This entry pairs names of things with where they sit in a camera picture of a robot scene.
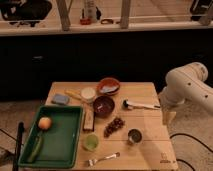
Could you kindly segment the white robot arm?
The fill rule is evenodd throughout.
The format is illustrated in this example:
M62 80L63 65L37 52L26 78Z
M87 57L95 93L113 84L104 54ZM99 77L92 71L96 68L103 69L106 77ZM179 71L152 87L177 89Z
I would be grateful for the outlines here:
M158 94L163 112L163 124L169 125L176 116L174 107L190 100L213 115L213 87L205 84L207 67L200 62L192 62L170 70L166 76L166 86Z

